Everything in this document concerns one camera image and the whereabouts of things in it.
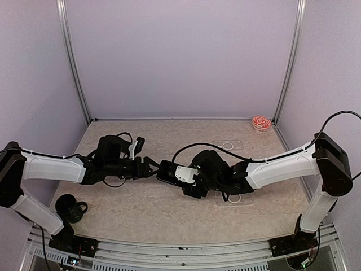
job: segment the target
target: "vertical metal post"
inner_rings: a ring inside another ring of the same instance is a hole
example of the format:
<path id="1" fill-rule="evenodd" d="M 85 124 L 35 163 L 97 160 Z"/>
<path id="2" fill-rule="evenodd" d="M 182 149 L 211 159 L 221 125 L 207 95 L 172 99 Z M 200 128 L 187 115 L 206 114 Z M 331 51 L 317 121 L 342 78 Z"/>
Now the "vertical metal post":
<path id="1" fill-rule="evenodd" d="M 281 95 L 280 95 L 280 98 L 279 98 L 279 101 L 277 104 L 277 109 L 276 109 L 275 116 L 274 116 L 275 125 L 277 125 L 277 123 L 281 117 L 281 113 L 282 113 L 282 110 L 284 107 L 287 92 L 289 89 L 289 84 L 290 84 L 291 77 L 292 77 L 294 64 L 296 62 L 298 45 L 300 43 L 300 38 L 301 38 L 303 16 L 305 13 L 305 5 L 306 5 L 306 0 L 298 0 L 296 24 L 294 26 L 294 31 L 293 31 L 291 51 L 290 51 L 290 55 L 289 55 L 289 59 L 288 59 L 288 63 L 287 63 L 286 74 L 285 74 L 283 84 L 282 84 Z"/>
<path id="2" fill-rule="evenodd" d="M 86 99 L 84 96 L 83 88 L 80 83 L 78 69 L 77 69 L 77 66 L 75 63 L 73 47 L 72 47 L 72 40 L 71 40 L 69 25 L 68 25 L 67 10 L 65 8 L 65 0 L 56 0 L 56 3 L 58 6 L 61 31 L 63 32 L 65 49 L 67 52 L 67 57 L 68 57 L 70 69 L 72 72 L 75 89 L 77 92 L 78 100 L 79 100 L 79 103 L 81 106 L 81 110 L 82 110 L 84 119 L 85 119 L 87 125 L 89 125 L 91 123 L 91 116 L 90 116 L 90 111 L 89 111 L 89 108 L 88 108 L 88 105 L 86 103 Z"/>

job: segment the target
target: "cup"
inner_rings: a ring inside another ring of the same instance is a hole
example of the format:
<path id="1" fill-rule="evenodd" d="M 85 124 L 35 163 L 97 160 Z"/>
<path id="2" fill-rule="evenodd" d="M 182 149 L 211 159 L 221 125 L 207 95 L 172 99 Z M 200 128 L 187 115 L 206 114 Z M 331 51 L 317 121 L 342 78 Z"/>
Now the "cup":
<path id="1" fill-rule="evenodd" d="M 86 202 L 77 202 L 71 194 L 64 194 L 57 199 L 55 209 L 62 219 L 67 220 L 69 223 L 77 223 L 88 210 L 88 204 Z"/>

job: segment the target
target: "wall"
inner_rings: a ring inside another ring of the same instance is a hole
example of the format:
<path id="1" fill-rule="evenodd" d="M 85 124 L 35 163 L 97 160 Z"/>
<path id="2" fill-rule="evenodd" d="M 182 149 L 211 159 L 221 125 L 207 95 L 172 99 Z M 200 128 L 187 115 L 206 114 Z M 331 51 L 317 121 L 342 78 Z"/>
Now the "wall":
<path id="1" fill-rule="evenodd" d="M 28 149 L 70 154 L 85 122 L 56 1 L 0 1 L 0 48 L 0 146 L 18 141 Z M 49 204 L 58 183 L 29 180 L 24 185 Z M 14 211 L 0 208 L 0 270 L 19 270 L 30 227 Z"/>
<path id="2" fill-rule="evenodd" d="M 91 115 L 272 117 L 297 2 L 68 1 Z"/>
<path id="3" fill-rule="evenodd" d="M 300 49 L 280 129 L 291 147 L 313 139 L 339 110 L 361 113 L 361 5 L 357 0 L 308 0 Z M 361 171 L 361 122 L 351 115 L 325 129 L 348 154 L 353 176 Z M 315 189 L 314 179 L 308 180 Z M 361 179 L 328 217 L 340 235 L 350 270 L 361 270 Z"/>

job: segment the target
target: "black mounting base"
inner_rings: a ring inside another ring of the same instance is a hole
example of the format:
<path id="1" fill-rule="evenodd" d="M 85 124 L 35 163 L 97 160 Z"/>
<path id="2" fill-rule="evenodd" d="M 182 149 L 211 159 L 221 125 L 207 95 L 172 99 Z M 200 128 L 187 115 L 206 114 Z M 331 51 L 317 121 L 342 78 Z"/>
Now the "black mounting base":
<path id="1" fill-rule="evenodd" d="M 73 235 L 72 240 L 67 243 L 68 244 L 65 245 L 64 243 L 59 242 L 55 237 L 50 239 L 49 247 L 76 255 L 94 258 L 99 242 L 92 238 Z"/>
<path id="2" fill-rule="evenodd" d="M 292 254 L 318 245 L 315 233 L 304 233 L 300 229 L 301 215 L 297 219 L 294 234 L 273 238 L 269 241 L 273 257 Z"/>

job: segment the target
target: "small bowl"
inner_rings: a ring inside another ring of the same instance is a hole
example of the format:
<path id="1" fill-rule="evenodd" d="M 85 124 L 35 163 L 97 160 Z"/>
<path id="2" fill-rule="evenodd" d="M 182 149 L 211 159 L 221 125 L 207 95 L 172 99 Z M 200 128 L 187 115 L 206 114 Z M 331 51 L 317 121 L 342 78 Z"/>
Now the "small bowl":
<path id="1" fill-rule="evenodd" d="M 272 123 L 266 117 L 255 116 L 252 118 L 252 125 L 257 133 L 263 133 L 271 127 Z"/>

